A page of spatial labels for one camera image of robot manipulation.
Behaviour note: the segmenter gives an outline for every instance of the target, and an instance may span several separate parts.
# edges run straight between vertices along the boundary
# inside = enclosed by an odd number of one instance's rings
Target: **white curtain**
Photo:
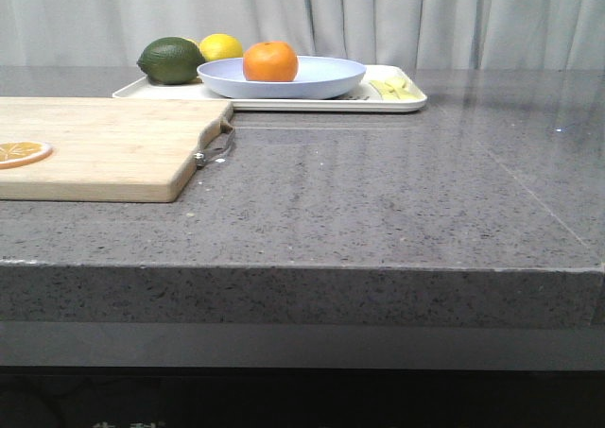
[[[216,32],[406,70],[605,68],[605,0],[0,0],[2,65],[133,66]]]

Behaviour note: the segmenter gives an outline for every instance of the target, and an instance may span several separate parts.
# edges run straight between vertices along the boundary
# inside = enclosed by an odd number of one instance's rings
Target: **granite countertop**
[[[237,111],[174,203],[1,201],[10,322],[605,324],[605,77],[417,71],[416,113]],[[135,68],[0,68],[110,96]]]

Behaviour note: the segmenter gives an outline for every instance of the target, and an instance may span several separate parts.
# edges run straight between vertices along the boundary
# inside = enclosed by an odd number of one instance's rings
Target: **tray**
[[[230,99],[237,111],[417,111],[426,104],[426,94],[396,66],[368,65],[366,75],[359,85],[348,93],[328,100],[308,99]],[[407,88],[418,99],[384,100],[370,85],[370,80],[384,80],[389,77],[404,77]],[[133,97],[144,99],[226,99],[213,93],[196,79],[184,85],[166,86],[149,82],[141,77],[112,94],[112,97]]]

